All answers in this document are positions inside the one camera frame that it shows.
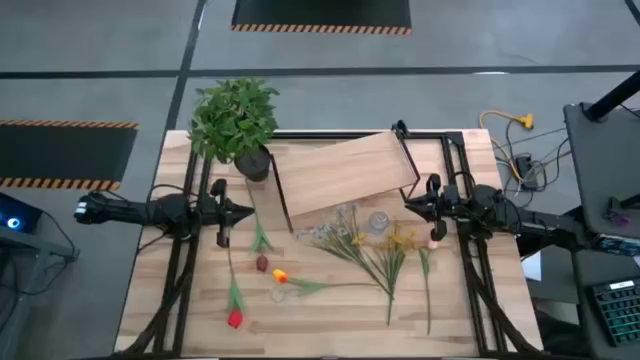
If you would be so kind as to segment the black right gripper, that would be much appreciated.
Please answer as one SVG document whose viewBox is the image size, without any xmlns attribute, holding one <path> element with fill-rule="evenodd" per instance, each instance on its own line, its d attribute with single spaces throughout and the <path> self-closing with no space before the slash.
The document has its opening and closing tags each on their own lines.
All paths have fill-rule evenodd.
<svg viewBox="0 0 640 360">
<path fill-rule="evenodd" d="M 405 208 L 418 215 L 427 222 L 433 222 L 434 228 L 430 237 L 434 242 L 440 242 L 447 235 L 447 224 L 444 217 L 455 215 L 454 207 L 458 203 L 458 189 L 444 187 L 440 193 L 435 188 L 428 187 L 426 195 L 409 198 L 405 201 Z"/>
</svg>

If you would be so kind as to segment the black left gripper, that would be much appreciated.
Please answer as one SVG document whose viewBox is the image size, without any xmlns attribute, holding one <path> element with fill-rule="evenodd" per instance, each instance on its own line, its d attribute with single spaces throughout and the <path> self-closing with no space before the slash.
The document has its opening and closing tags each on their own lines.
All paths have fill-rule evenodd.
<svg viewBox="0 0 640 360">
<path fill-rule="evenodd" d="M 219 247 L 230 246 L 230 232 L 232 222 L 240 222 L 254 214 L 251 206 L 230 202 L 230 210 L 226 207 L 226 201 L 219 203 L 214 197 L 205 196 L 199 201 L 200 224 L 202 226 L 217 226 L 216 244 Z"/>
</svg>

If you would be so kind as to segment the pink artificial tulip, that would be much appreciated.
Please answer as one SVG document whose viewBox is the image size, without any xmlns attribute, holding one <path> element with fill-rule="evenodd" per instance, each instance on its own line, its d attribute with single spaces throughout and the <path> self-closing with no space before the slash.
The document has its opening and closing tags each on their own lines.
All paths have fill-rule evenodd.
<svg viewBox="0 0 640 360">
<path fill-rule="evenodd" d="M 423 279 L 424 279 L 424 288 L 425 288 L 425 300 L 426 300 L 426 313 L 427 313 L 427 334 L 431 333 L 431 321 L 432 321 L 432 312 L 431 312 L 431 295 L 430 295 L 430 286 L 429 286 L 429 276 L 430 276 L 430 257 L 433 252 L 437 249 L 438 245 L 435 241 L 429 240 L 426 243 L 425 247 L 422 247 L 418 250 L 418 254 L 421 261 Z"/>
</svg>

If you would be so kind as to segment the yellow artificial flower sprig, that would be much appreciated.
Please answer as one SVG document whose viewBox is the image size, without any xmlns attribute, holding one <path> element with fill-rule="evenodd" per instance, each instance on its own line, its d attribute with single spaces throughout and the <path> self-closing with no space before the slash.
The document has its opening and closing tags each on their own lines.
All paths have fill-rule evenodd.
<svg viewBox="0 0 640 360">
<path fill-rule="evenodd" d="M 405 263 L 407 253 L 416 250 L 417 232 L 415 229 L 404 230 L 401 224 L 395 223 L 384 239 L 373 246 L 374 262 L 381 274 L 381 282 L 388 295 L 386 323 L 391 323 L 395 291 L 400 271 Z"/>
</svg>

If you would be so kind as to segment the small clear glass vase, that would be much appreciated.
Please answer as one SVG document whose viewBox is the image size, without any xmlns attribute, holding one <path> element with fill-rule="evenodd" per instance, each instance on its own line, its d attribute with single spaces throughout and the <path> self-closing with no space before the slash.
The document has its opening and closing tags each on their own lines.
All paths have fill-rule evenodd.
<svg viewBox="0 0 640 360">
<path fill-rule="evenodd" d="M 390 218 L 384 211 L 376 211 L 369 216 L 369 231 L 372 234 L 383 234 L 390 225 Z"/>
</svg>

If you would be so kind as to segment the dark red artificial tulip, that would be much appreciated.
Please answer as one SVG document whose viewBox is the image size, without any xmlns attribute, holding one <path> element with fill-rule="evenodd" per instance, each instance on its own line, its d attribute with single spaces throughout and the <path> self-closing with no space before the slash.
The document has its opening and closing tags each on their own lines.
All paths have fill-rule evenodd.
<svg viewBox="0 0 640 360">
<path fill-rule="evenodd" d="M 268 251 L 272 251 L 273 246 L 266 234 L 266 231 L 264 230 L 264 227 L 260 222 L 257 205 L 255 203 L 249 182 L 245 181 L 245 183 L 255 215 L 255 237 L 249 247 L 249 254 L 256 256 L 256 270 L 259 272 L 266 272 L 269 266 L 269 260 L 265 253 Z"/>
</svg>

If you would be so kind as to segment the white artificial flower sprig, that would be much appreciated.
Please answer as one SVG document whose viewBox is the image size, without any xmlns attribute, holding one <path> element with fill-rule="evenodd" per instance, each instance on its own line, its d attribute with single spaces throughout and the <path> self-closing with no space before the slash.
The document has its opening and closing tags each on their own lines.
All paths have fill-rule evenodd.
<svg viewBox="0 0 640 360">
<path fill-rule="evenodd" d="M 383 283 L 382 271 L 376 269 L 377 264 L 362 249 L 368 234 L 360 229 L 356 205 L 339 205 L 331 219 L 302 230 L 298 238 L 315 249 L 356 265 L 387 295 L 392 296 L 389 287 Z"/>
</svg>

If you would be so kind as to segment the tilted wooden board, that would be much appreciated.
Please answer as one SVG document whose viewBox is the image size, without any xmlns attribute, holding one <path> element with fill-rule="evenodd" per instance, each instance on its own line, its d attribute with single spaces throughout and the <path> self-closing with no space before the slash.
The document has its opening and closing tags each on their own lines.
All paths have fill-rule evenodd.
<svg viewBox="0 0 640 360">
<path fill-rule="evenodd" d="M 399 120 L 388 131 L 272 159 L 285 221 L 388 191 L 416 187 L 420 174 Z"/>
</svg>

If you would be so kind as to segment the green potted plant, black pot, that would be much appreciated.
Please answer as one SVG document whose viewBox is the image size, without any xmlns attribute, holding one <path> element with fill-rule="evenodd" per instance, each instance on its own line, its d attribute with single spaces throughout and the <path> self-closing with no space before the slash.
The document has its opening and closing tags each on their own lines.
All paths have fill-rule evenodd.
<svg viewBox="0 0 640 360">
<path fill-rule="evenodd" d="M 279 92 L 264 80 L 221 80 L 198 88 L 189 139 L 207 160 L 232 163 L 244 177 L 261 182 L 269 176 L 271 153 L 266 145 L 278 124 L 272 98 Z"/>
</svg>

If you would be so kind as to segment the black power strip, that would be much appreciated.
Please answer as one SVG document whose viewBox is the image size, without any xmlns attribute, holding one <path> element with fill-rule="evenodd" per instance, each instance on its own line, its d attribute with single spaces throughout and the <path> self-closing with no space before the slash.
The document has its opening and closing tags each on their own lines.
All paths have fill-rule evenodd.
<svg viewBox="0 0 640 360">
<path fill-rule="evenodd" d="M 538 181 L 534 170 L 534 164 L 530 156 L 520 155 L 514 160 L 520 186 L 523 190 L 534 191 L 538 188 Z"/>
</svg>

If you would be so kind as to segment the white paper sheet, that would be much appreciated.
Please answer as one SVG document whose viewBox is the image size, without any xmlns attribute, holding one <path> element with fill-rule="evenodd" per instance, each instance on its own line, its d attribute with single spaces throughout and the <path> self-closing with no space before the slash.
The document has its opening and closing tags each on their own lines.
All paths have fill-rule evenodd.
<svg viewBox="0 0 640 360">
<path fill-rule="evenodd" d="M 542 255 L 540 251 L 522 257 L 521 266 L 527 280 L 542 281 Z"/>
</svg>

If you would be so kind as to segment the black hazard-striped floor mat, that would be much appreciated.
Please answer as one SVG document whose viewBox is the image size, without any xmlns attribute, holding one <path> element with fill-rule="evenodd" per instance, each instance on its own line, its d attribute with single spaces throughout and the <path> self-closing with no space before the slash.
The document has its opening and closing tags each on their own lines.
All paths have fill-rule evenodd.
<svg viewBox="0 0 640 360">
<path fill-rule="evenodd" d="M 236 32 L 408 36 L 409 0 L 236 0 Z"/>
<path fill-rule="evenodd" d="M 0 120 L 0 187 L 116 190 L 139 125 Z"/>
</svg>

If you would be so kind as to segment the small purple object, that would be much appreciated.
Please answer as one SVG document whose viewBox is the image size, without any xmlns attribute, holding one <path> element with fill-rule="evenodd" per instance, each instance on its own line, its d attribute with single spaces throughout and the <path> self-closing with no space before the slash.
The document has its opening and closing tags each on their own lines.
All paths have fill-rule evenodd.
<svg viewBox="0 0 640 360">
<path fill-rule="evenodd" d="M 608 207 L 605 211 L 605 218 L 615 226 L 626 227 L 630 224 L 630 218 L 616 197 L 610 197 Z"/>
</svg>

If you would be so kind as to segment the black computer with blue light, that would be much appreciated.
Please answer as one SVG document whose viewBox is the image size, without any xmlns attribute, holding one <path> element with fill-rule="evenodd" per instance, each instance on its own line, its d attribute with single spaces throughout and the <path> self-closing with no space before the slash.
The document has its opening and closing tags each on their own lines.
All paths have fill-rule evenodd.
<svg viewBox="0 0 640 360">
<path fill-rule="evenodd" d="M 0 193 L 0 226 L 32 234 L 43 211 L 16 198 Z"/>
</svg>

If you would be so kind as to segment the black backlit keyboard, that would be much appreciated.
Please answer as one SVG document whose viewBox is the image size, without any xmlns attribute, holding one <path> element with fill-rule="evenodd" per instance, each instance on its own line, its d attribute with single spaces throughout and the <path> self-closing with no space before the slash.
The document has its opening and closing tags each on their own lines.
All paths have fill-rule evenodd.
<svg viewBox="0 0 640 360">
<path fill-rule="evenodd" d="M 640 343 L 640 278 L 593 285 L 587 294 L 611 346 Z"/>
</svg>

